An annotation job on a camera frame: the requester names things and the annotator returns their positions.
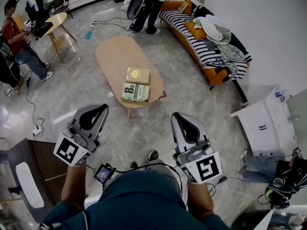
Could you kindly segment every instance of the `cap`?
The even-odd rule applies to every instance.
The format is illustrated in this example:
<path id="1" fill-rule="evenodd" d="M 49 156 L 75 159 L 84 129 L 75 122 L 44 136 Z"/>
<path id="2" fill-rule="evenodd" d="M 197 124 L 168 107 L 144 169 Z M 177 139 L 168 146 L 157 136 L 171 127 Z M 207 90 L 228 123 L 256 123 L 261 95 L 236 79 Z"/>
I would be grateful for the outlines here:
<path id="1" fill-rule="evenodd" d="M 16 6 L 17 3 L 18 3 L 17 0 L 8 0 L 4 6 L 4 13 L 6 12 L 6 10 L 10 9 L 11 7 Z"/>

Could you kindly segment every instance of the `white cabinet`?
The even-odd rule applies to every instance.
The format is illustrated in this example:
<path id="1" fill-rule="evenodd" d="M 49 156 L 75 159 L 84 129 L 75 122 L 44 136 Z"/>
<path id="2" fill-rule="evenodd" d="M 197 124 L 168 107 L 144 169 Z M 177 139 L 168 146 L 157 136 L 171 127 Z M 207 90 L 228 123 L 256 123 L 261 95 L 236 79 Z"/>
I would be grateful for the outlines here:
<path id="1" fill-rule="evenodd" d="M 275 97 L 277 91 L 278 87 L 263 100 L 231 114 L 239 117 L 254 156 L 284 156 L 296 147 L 287 104 Z"/>

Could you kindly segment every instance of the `yellow pillow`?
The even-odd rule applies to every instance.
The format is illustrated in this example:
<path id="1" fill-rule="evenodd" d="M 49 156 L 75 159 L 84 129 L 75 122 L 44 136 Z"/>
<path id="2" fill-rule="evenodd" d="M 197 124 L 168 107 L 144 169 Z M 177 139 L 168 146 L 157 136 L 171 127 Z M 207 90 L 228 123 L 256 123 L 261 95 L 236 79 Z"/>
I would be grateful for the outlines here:
<path id="1" fill-rule="evenodd" d="M 188 6 L 185 8 L 183 13 L 185 13 L 187 15 L 192 15 L 194 3 L 191 0 L 185 0 L 185 1 L 188 3 Z"/>
<path id="2" fill-rule="evenodd" d="M 196 41 L 200 41 L 207 38 L 207 34 L 202 28 L 194 28 L 195 23 L 193 21 L 185 22 L 183 25 L 189 30 L 189 32 L 191 32 L 193 37 L 195 37 Z"/>

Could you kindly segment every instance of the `red shirt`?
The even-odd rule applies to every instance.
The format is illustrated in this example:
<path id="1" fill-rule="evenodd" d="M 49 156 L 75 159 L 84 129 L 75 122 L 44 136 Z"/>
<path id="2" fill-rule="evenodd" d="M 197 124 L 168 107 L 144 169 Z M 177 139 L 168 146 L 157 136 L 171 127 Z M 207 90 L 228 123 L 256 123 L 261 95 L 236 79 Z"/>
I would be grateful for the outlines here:
<path id="1" fill-rule="evenodd" d="M 2 27 L 2 34 L 3 37 L 6 41 L 9 41 L 9 39 L 11 39 L 12 37 L 18 35 L 21 33 L 21 31 L 19 30 L 15 20 L 13 18 L 8 18 L 7 20 L 10 21 L 6 21 L 3 24 Z M 13 44 L 10 45 L 11 50 L 12 50 L 12 54 L 16 54 L 17 52 L 19 52 L 19 50 L 21 50 L 24 45 L 26 44 L 26 40 L 23 38 Z"/>

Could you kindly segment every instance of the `wooden coffee table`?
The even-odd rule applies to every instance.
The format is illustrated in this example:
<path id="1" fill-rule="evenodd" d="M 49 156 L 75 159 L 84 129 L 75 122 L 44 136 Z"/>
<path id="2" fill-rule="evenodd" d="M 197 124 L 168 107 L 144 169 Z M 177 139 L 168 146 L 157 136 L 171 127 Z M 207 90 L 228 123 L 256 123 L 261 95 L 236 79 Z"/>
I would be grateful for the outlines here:
<path id="1" fill-rule="evenodd" d="M 96 57 L 116 99 L 128 108 L 128 117 L 131 109 L 144 107 L 156 101 L 162 95 L 164 89 L 163 79 L 131 37 L 116 36 L 104 41 L 97 47 Z M 146 104 L 126 102 L 120 98 L 129 67 L 150 70 L 150 92 L 148 103 Z"/>

